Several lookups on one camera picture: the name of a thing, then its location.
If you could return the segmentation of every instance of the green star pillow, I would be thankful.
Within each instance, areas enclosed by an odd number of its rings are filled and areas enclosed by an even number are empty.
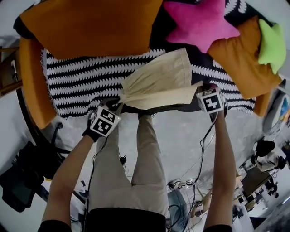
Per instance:
[[[270,27],[264,20],[259,20],[262,34],[259,64],[270,63],[274,74],[286,59],[286,45],[283,30],[279,24]]]

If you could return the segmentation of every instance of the beige cloth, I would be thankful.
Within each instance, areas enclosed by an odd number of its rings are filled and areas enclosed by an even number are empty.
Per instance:
[[[105,138],[99,139],[99,148],[104,141]],[[89,211],[95,208],[132,208],[166,215],[166,180],[150,116],[139,120],[137,150],[137,163],[130,182],[119,161],[117,127],[109,135],[106,146],[96,156],[89,191]]]
[[[189,104],[202,85],[191,85],[191,72],[185,48],[159,56],[123,81],[124,94],[119,102],[142,110]]]

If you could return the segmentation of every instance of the pink star pillow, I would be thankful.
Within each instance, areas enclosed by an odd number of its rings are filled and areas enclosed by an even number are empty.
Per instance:
[[[225,0],[204,0],[198,5],[164,2],[164,8],[177,24],[166,38],[170,43],[192,44],[206,53],[213,41],[240,35],[224,19]]]

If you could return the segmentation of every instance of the star-shaped pillow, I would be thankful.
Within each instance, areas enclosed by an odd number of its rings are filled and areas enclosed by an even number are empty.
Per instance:
[[[225,0],[205,0],[198,5],[164,2],[164,8],[177,24],[167,41],[191,44],[206,53],[213,41],[239,36],[224,19]]]
[[[279,24],[270,27],[262,19],[259,20],[259,25],[262,34],[259,64],[270,63],[273,73],[276,74],[286,59],[283,30]]]

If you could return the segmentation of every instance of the black glove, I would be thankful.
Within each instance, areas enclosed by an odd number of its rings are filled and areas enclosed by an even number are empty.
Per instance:
[[[92,120],[91,120],[91,115],[90,115],[89,119],[87,120],[87,129],[83,132],[82,136],[88,135],[92,138],[92,140],[94,140],[94,142],[96,142],[98,138],[101,137],[101,135],[90,129],[91,121]]]

